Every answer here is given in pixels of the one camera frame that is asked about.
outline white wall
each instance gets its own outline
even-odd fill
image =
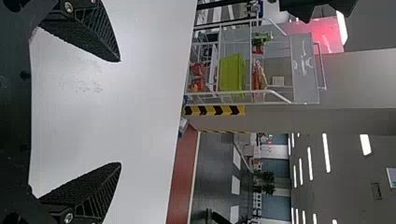
[[[104,224],[164,223],[196,1],[104,4],[121,63],[104,62],[43,30],[35,35],[29,184],[40,197],[121,161]],[[166,109],[159,113],[160,107]]]

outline metal bolt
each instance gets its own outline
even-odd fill
[[[66,215],[64,218],[64,223],[65,224],[70,224],[73,221],[73,214],[69,213]]]
[[[64,3],[64,8],[66,9],[66,12],[72,13],[74,11],[73,5],[69,2]]]

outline fluorescent light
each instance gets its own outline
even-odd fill
[[[364,156],[367,156],[372,153],[370,138],[368,134],[361,134],[361,149],[363,150]]]
[[[305,211],[303,210],[303,224],[305,224]]]
[[[347,24],[346,24],[346,18],[344,17],[344,14],[337,11],[337,21],[338,21],[338,26],[340,27],[340,35],[341,35],[341,41],[343,42],[343,45],[347,42]]]
[[[318,224],[318,221],[317,221],[317,214],[313,214],[312,215],[312,220],[314,221],[314,224]]]
[[[294,224],[294,208],[291,208],[291,224]]]
[[[304,183],[304,180],[303,180],[303,160],[300,158],[298,160],[298,163],[300,165],[300,185],[302,186],[303,183]]]
[[[323,148],[324,148],[324,160],[326,161],[326,172],[329,173],[332,170],[330,166],[330,156],[329,156],[329,145],[327,143],[327,134],[322,135],[323,138]]]
[[[298,218],[298,209],[296,209],[296,224],[299,224],[299,218]]]
[[[290,145],[290,138],[288,138],[288,146],[289,146],[289,156],[291,155],[291,145]]]
[[[297,171],[296,171],[296,165],[293,165],[293,175],[294,175],[294,188],[297,189]]]
[[[311,157],[311,147],[307,149],[308,152],[308,168],[309,168],[309,179],[314,180],[314,174],[312,172],[312,157]]]
[[[294,147],[294,133],[291,134],[291,146]]]

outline ceiling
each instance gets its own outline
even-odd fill
[[[326,172],[321,134],[295,136],[290,169],[297,168],[298,188],[291,193],[292,207],[306,213],[306,223],[390,223],[394,219],[396,190],[389,186],[387,167],[396,167],[396,137],[370,136],[373,153],[363,156],[358,135],[328,134],[331,172]],[[309,180],[307,147],[311,147],[313,177]],[[303,162],[304,184],[300,185],[299,159]],[[380,185],[383,199],[372,194],[372,183]]]

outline metal frame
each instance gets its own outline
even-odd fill
[[[194,32],[196,31],[201,31],[201,30],[213,30],[213,29],[218,29],[218,41],[211,41],[211,42],[195,42],[192,43],[192,46],[203,46],[203,45],[216,45],[218,44],[218,50],[219,50],[219,59],[221,58],[221,53],[222,53],[222,44],[221,40],[223,39],[223,29],[224,27],[234,27],[237,25],[241,24],[248,24],[249,25],[249,30],[250,34],[252,34],[252,29],[254,24],[259,24],[259,21],[269,21],[276,30],[279,32],[281,36],[287,36],[287,34],[272,20],[262,18],[262,19],[253,19],[253,20],[244,20],[244,21],[226,21],[226,22],[221,22],[219,24],[205,24],[205,25],[200,25],[199,27],[194,28]],[[273,41],[269,42],[269,44],[275,44],[278,41]],[[252,46],[249,41],[239,41],[235,42],[234,44],[249,44],[249,52],[250,52],[250,59],[254,58],[253,53],[252,53]],[[318,85],[318,74],[316,74],[316,85],[318,87],[319,91],[326,91],[327,90],[327,82],[326,82],[326,77],[325,77],[325,71],[324,71],[324,66],[323,66],[323,57],[322,57],[322,51],[320,49],[320,44],[319,43],[313,43],[314,46],[318,47],[318,56],[319,56],[319,64],[320,64],[320,71],[322,75],[322,81],[323,81],[323,86]],[[252,65],[253,63],[250,60],[250,70],[252,71]],[[188,99],[190,102],[188,105],[307,105],[308,103],[298,103],[298,102],[293,102],[290,99],[286,98],[282,94],[279,94],[280,92],[290,92],[290,90],[294,90],[295,86],[275,86],[275,85],[268,85],[268,88],[278,88],[281,89],[279,91],[274,91],[274,90],[257,90],[254,91],[252,89],[252,78],[249,79],[249,87],[247,88],[246,91],[203,91],[203,92],[189,92],[188,89],[185,89],[185,95],[188,96]],[[219,78],[217,78],[217,87],[219,88]],[[235,101],[233,99],[233,96],[237,94],[246,94],[251,97],[250,102],[241,102],[241,101]],[[255,96],[261,95],[262,97],[265,97],[266,94],[273,95],[278,101],[273,101],[273,102],[265,102],[264,100],[262,101],[256,101],[254,99]],[[219,101],[213,102],[211,99],[220,99]]]

